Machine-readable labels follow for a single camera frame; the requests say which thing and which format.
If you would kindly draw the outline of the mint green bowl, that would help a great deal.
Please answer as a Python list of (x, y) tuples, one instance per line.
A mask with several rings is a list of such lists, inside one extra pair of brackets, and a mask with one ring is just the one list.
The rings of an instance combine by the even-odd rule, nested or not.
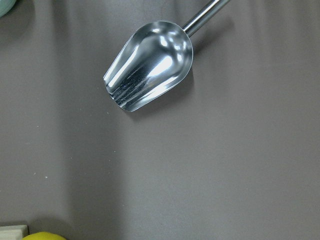
[(16, 4), (16, 0), (0, 0), (0, 17), (6, 15)]

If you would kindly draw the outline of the bamboo cutting board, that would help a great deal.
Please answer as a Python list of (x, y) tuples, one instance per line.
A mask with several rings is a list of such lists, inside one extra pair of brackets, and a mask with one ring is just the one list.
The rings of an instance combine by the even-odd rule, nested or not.
[(29, 234), (27, 225), (10, 225), (0, 227), (0, 240), (22, 240)]

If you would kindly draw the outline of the shiny metal scoop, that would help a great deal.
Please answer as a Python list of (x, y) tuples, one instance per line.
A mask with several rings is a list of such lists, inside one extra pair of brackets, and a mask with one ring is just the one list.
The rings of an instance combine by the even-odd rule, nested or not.
[(209, 1), (184, 26), (166, 20), (141, 26), (103, 76), (115, 103), (134, 112), (178, 85), (193, 64), (191, 36), (227, 3)]

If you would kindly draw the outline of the upper whole lemon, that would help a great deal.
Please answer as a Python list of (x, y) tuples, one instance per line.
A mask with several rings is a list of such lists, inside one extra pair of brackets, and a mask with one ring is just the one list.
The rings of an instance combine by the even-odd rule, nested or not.
[(29, 234), (23, 237), (22, 240), (66, 240), (66, 238), (55, 233), (42, 231)]

